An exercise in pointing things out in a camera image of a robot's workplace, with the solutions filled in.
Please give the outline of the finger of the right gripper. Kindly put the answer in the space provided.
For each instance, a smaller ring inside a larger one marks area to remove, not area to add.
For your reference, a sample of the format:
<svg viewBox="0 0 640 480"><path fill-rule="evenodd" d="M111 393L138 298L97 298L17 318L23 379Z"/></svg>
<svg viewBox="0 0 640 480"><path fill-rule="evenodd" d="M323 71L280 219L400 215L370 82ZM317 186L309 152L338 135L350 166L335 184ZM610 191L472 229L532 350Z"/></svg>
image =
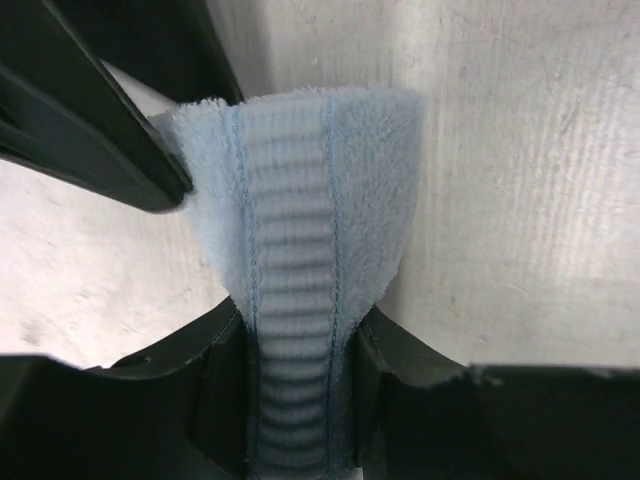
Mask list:
<svg viewBox="0 0 640 480"><path fill-rule="evenodd" d="M59 10L103 61L177 103L243 100L205 1L69 0Z"/></svg>
<svg viewBox="0 0 640 480"><path fill-rule="evenodd" d="M1 4L1 156L137 209L176 209L184 166L50 1Z"/></svg>

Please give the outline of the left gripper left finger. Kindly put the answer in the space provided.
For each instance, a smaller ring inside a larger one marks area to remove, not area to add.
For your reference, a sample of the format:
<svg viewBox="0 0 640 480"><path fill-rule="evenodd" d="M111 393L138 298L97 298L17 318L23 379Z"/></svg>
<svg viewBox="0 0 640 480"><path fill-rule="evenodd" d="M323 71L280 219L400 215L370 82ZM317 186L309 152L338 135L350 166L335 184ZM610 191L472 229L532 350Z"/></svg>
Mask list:
<svg viewBox="0 0 640 480"><path fill-rule="evenodd" d="M109 368L1 359L5 479L242 479L247 349L231 300Z"/></svg>

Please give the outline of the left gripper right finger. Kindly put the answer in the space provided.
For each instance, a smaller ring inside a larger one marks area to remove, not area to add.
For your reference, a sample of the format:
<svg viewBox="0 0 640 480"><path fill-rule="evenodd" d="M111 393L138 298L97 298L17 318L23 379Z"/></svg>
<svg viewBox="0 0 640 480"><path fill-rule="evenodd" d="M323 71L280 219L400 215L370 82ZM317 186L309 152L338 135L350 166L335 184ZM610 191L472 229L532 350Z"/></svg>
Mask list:
<svg viewBox="0 0 640 480"><path fill-rule="evenodd" d="M463 366L373 309L353 340L368 479L635 479L635 369Z"/></svg>

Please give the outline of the light blue towel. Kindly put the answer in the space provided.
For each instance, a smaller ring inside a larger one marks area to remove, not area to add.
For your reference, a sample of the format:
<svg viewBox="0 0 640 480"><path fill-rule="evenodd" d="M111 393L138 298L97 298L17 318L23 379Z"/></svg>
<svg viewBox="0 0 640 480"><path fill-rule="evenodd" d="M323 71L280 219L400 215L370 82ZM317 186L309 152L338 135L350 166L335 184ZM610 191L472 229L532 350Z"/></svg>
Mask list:
<svg viewBox="0 0 640 480"><path fill-rule="evenodd" d="M177 107L156 126L249 333L249 475L346 479L350 339L397 273L416 208L424 103L387 87Z"/></svg>

